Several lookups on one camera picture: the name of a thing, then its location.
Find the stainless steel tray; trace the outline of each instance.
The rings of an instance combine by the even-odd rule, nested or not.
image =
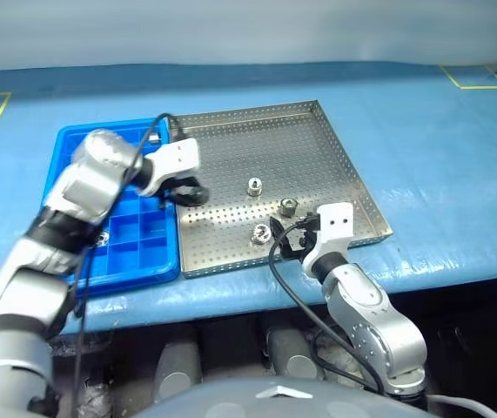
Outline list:
[[[379,242],[393,233],[318,101],[185,115],[178,120],[199,142],[198,176],[211,193],[207,205],[178,209],[186,277],[265,262],[271,242],[253,244],[252,229],[258,223],[269,225],[270,215],[286,226],[294,221],[279,216],[282,198],[299,202],[297,217],[325,203],[351,201],[352,246]],[[257,198],[246,192],[252,177],[263,182]]]

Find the black cable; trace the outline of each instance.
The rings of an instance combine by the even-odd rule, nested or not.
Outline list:
[[[348,342],[339,337],[335,331],[333,331],[324,321],[320,319],[320,317],[313,312],[310,307],[289,287],[286,283],[285,279],[279,273],[279,270],[275,266],[275,251],[277,250],[279,243],[286,237],[286,235],[293,231],[294,229],[300,227],[304,221],[297,222],[288,226],[273,242],[271,249],[269,250],[269,256],[267,258],[267,263],[269,264],[269,268],[272,270],[273,277],[277,280],[277,282],[283,287],[285,292],[291,296],[291,299],[295,301],[295,303],[302,309],[302,311],[327,335],[329,335],[332,340],[334,340],[337,344],[342,346],[354,359],[372,376],[375,382],[375,392],[377,394],[385,394],[384,385],[381,382],[381,378],[379,377],[378,372],[376,372],[373,367],[368,363],[368,361],[362,357]]]
[[[109,210],[99,222],[99,231],[101,232],[101,227],[104,224],[104,222],[111,216],[113,213],[115,207],[118,204],[118,201],[120,200],[124,189],[126,186],[128,186],[131,182],[131,180],[134,178],[135,173],[135,167],[136,163],[138,162],[138,159],[140,158],[140,155],[142,154],[142,150],[144,149],[145,144],[147,143],[148,139],[150,138],[151,133],[155,129],[155,127],[158,125],[161,120],[169,118],[172,120],[172,122],[177,126],[178,128],[178,135],[177,135],[177,140],[181,140],[186,138],[185,132],[180,125],[180,122],[178,122],[178,119],[174,116],[171,115],[170,113],[161,113],[157,117],[153,119],[153,121],[150,123],[148,128],[144,132],[144,136],[140,140],[140,143],[138,144],[138,147],[136,148],[136,153],[134,154],[134,158],[132,159],[132,162],[130,164],[130,167],[128,167],[123,174],[123,179],[120,183],[120,187],[118,189],[117,196],[115,199],[112,201],[111,206],[109,207]],[[84,334],[85,334],[85,308],[87,308],[87,302],[88,298],[90,296],[90,276],[91,276],[91,264],[93,262],[93,256],[95,253],[95,247],[92,249],[86,250],[86,254],[82,257],[80,262],[77,265],[76,272],[74,274],[74,282],[72,283],[71,287],[71,292],[74,292],[74,294],[77,294],[77,283],[82,277],[82,270],[84,269],[84,264],[85,264],[85,259],[87,258],[87,268],[85,272],[85,283],[84,283],[84,296],[82,298],[82,305],[79,307],[78,312],[81,313],[81,318],[80,318],[80,328],[77,334],[77,344],[76,344],[76,361],[74,363],[74,386],[72,388],[72,417],[76,418],[77,417],[77,397],[79,394],[79,389],[80,389],[80,380],[81,380],[81,367],[82,367],[82,351],[83,351],[83,346],[84,346]]]
[[[323,335],[324,331],[319,330],[313,337],[312,341],[310,342],[310,355],[312,356],[312,360],[314,363],[316,363],[318,366],[324,368],[325,370],[329,370],[332,373],[338,374],[340,376],[343,376],[347,378],[349,381],[355,381],[359,383],[360,385],[364,386],[366,389],[370,390],[371,392],[377,393],[377,389],[375,385],[371,385],[364,379],[359,378],[358,376],[355,376],[354,374],[350,374],[349,372],[346,372],[345,370],[341,370],[340,368],[336,367],[329,361],[324,360],[321,358],[318,354],[318,339],[321,335]]]

